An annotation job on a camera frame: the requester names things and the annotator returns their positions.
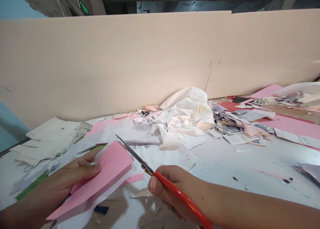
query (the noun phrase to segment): blue wall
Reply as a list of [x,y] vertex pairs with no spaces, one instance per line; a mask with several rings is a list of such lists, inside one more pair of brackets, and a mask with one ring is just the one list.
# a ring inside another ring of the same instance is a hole
[[0,0],[0,19],[47,18],[33,10],[25,0]]
[[[0,0],[0,19],[33,18],[47,17],[33,10],[25,0]],[[0,152],[24,140],[27,132],[29,129],[0,102]]]
[[26,139],[29,131],[29,128],[0,102],[0,152]]

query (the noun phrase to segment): crumpled white cloth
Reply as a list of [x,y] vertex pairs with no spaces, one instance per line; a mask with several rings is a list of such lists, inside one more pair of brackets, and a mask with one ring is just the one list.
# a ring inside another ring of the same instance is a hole
[[213,128],[214,118],[207,104],[207,94],[188,87],[169,97],[160,108],[164,111],[155,118],[152,134],[158,129],[162,138],[159,149],[176,150],[181,145],[192,149],[205,142],[203,130]]

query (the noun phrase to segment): large foam board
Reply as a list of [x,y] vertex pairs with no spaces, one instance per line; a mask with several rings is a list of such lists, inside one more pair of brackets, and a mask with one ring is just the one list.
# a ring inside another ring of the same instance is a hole
[[0,99],[33,129],[52,117],[86,120],[205,89],[230,14],[0,21]]
[[312,81],[320,72],[320,9],[229,16],[226,49],[213,68],[209,98]]

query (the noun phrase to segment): pink cardstock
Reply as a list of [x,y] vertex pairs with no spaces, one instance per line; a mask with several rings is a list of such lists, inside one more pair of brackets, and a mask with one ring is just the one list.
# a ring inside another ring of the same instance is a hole
[[283,88],[282,86],[279,86],[277,84],[271,84],[262,90],[259,90],[257,93],[254,93],[253,95],[250,95],[250,98],[256,98],[256,99],[261,99],[263,97],[268,97],[272,96],[274,92],[276,92],[278,89]]
[[[134,114],[133,116],[131,116],[132,123],[134,122],[134,119],[137,118],[137,117],[139,117],[139,114]],[[103,129],[105,128],[106,124],[118,124],[120,121],[122,121],[122,119],[119,119],[119,120],[104,120],[104,121],[96,122],[95,124],[93,124],[93,126],[91,128],[91,131],[87,132],[84,137],[87,137],[87,136],[90,136],[92,134],[95,134],[96,132],[103,131]]]
[[130,176],[127,180],[125,180],[121,185],[124,186],[126,184],[130,184],[136,181],[141,181],[144,179],[144,173]]
[[265,126],[277,128],[299,136],[307,136],[320,140],[320,126],[276,114],[274,121],[260,122]]
[[47,220],[54,220],[71,209],[79,206],[106,186],[123,170],[128,168],[133,162],[132,156],[117,141],[114,141],[105,149],[97,163],[101,164],[101,171],[98,175],[85,182],[79,182],[82,186],[73,192],[73,194],[55,210]]

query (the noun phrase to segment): exit sign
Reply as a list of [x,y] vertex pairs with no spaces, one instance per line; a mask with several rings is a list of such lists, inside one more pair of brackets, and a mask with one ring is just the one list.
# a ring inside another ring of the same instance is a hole
[[81,9],[86,15],[89,15],[89,12],[88,12],[87,7],[84,6],[84,4],[81,2],[81,0],[78,0],[78,5],[79,5],[80,9]]

